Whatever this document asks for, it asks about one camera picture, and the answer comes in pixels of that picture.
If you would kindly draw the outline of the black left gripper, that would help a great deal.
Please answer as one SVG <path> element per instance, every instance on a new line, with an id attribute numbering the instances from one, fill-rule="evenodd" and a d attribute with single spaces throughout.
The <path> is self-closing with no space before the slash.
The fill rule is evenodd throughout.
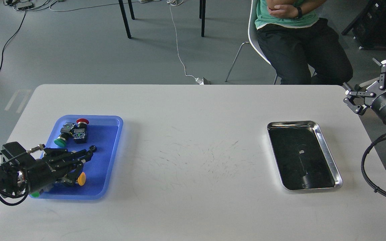
<path id="1" fill-rule="evenodd" d="M 48 192 L 60 185 L 75 186 L 84 163 L 90 161 L 93 154 L 89 149 L 75 152 L 66 148 L 44 148 L 43 157 L 25 168 L 29 194 L 39 190 Z"/>

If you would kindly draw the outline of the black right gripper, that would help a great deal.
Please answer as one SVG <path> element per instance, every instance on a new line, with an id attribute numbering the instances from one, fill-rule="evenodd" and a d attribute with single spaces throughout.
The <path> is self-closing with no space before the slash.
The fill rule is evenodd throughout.
<path id="1" fill-rule="evenodd" d="M 357 115 L 365 114 L 366 110 L 371 107 L 386 125 L 386 60 L 378 61 L 372 58 L 372 61 L 380 66 L 380 75 L 376 81 L 372 82 L 371 92 L 360 91 L 359 88 L 344 83 L 342 86 L 345 88 L 346 97 L 343 102 Z"/>

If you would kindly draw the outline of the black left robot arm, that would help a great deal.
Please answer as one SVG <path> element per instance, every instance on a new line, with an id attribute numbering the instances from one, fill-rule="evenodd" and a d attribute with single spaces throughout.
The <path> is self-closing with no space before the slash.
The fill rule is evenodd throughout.
<path id="1" fill-rule="evenodd" d="M 0 201 L 8 206 L 5 198 L 19 198 L 41 193 L 55 183 L 66 186 L 84 185 L 84 164 L 91 160 L 97 147 L 68 151 L 66 148 L 47 148 L 40 144 L 30 150 L 18 142 L 2 145 L 0 151 Z"/>

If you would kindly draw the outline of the person's hand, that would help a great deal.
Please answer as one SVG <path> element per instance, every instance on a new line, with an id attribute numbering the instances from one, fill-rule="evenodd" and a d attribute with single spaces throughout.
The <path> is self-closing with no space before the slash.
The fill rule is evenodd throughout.
<path id="1" fill-rule="evenodd" d="M 271 16 L 276 18 L 296 18 L 299 15 L 298 9 L 289 4 L 275 5 L 274 8 L 268 8 L 268 12 Z"/>

